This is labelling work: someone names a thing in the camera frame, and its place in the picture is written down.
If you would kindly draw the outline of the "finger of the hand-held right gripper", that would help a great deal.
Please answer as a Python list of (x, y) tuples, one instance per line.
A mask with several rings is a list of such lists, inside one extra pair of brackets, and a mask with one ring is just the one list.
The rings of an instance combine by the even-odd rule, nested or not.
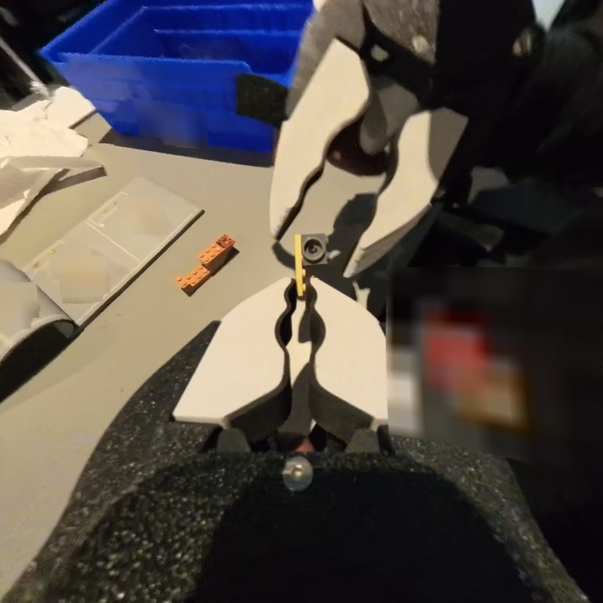
[(376, 198), (372, 222), (343, 272), (356, 277), (388, 254), (430, 207), (468, 119), (450, 109), (412, 115), (397, 139), (393, 175)]
[(280, 241), (319, 176), (335, 137), (354, 123), (370, 99), (370, 83), (357, 52), (334, 39), (309, 80), (277, 144), (269, 194), (269, 230)]

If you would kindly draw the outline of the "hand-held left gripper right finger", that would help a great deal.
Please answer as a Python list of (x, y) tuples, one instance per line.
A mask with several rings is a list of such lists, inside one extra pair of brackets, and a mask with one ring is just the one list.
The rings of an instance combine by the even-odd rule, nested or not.
[(311, 277), (301, 316), (308, 343), (308, 403), (325, 431), (376, 430), (388, 423), (386, 337), (357, 301)]

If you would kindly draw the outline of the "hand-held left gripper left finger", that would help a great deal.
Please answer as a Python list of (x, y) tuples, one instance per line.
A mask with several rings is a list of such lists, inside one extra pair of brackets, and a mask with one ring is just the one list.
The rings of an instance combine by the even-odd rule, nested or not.
[(286, 384), (287, 352), (277, 330), (294, 289), (284, 277), (225, 315), (174, 408), (176, 421), (232, 425)]

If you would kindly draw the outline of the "yellow brick plate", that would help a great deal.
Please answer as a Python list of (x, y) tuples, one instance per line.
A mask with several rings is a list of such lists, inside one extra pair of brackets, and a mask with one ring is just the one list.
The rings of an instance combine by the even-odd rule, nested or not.
[(296, 292), (298, 299), (304, 299), (306, 295), (306, 271), (303, 264), (302, 237), (294, 235), (294, 263)]

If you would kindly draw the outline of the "dark grey brick with hole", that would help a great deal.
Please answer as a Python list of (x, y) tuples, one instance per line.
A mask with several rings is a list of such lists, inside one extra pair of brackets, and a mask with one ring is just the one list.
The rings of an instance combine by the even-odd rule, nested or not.
[(324, 233), (300, 235), (304, 266), (324, 265), (328, 262), (328, 237)]

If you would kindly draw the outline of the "grey desk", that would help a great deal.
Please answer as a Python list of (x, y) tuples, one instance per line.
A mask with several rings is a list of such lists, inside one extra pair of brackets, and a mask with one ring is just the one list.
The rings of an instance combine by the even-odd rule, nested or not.
[[(34, 560), (63, 515), (98, 441), (164, 363), (239, 302), (289, 275), (272, 251), (272, 168), (259, 155), (171, 149), (121, 137), (99, 115), (78, 125), (86, 157), (106, 175), (46, 194), (1, 244), (25, 267), (136, 177), (204, 214), (111, 302), (67, 349), (1, 403), (1, 595)], [(192, 296), (174, 279), (222, 235), (229, 260)]]

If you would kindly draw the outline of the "orange flat brick plate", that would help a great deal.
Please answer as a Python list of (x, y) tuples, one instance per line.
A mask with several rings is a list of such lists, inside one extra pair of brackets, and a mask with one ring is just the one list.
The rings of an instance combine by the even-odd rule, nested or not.
[(199, 264), (185, 275), (177, 276), (174, 282), (181, 291), (190, 297), (211, 277), (212, 272), (204, 265)]

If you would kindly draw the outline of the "orange thick brick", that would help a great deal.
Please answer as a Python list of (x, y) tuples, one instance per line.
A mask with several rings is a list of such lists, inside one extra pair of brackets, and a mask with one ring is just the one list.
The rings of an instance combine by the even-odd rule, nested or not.
[(197, 255), (200, 264), (207, 267), (212, 272), (212, 275), (221, 269), (221, 267), (229, 260), (234, 246), (228, 250), (222, 249), (216, 245), (215, 241)]

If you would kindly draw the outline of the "grey instruction booklet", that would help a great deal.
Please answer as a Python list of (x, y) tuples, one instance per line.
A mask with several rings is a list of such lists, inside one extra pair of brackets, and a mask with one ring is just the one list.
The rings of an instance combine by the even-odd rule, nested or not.
[(203, 214), (137, 177), (25, 267), (1, 261), (1, 364), (45, 328), (71, 338)]

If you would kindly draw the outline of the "blue plastic bin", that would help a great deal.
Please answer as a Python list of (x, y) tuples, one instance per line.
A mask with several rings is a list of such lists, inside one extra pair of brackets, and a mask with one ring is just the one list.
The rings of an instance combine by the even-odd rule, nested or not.
[(312, 1), (106, 1), (41, 49), (117, 132), (270, 154), (238, 76), (288, 86)]

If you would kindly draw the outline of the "white crumpled paper sheet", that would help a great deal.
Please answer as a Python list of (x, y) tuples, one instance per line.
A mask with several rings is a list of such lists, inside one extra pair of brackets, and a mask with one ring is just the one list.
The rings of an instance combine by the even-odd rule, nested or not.
[(106, 174), (104, 165), (84, 157), (6, 157), (1, 159), (1, 236), (48, 192)]

